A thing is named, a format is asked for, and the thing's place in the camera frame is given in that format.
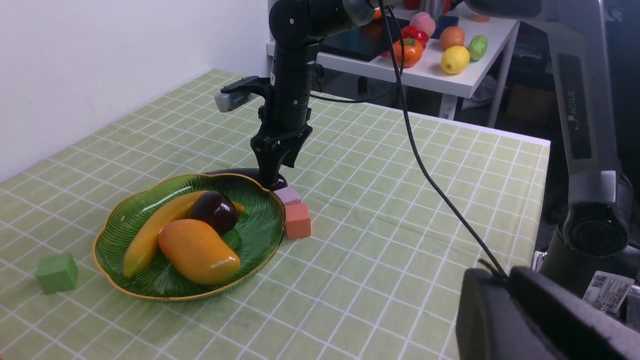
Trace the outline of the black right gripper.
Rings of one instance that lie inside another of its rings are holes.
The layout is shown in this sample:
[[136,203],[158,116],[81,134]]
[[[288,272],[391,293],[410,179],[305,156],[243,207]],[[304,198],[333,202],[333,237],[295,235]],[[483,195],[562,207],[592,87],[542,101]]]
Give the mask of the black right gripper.
[[319,43],[301,47],[274,47],[270,71],[270,95],[265,98],[262,125],[252,139],[259,182],[269,190],[279,190],[288,182],[279,173],[281,166],[295,167],[295,161],[313,132],[309,101]]

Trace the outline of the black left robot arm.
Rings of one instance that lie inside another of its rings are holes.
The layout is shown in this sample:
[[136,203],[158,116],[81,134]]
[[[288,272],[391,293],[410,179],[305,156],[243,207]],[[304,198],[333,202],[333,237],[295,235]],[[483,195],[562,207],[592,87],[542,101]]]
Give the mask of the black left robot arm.
[[455,322],[462,360],[637,360],[639,334],[526,267],[469,268]]

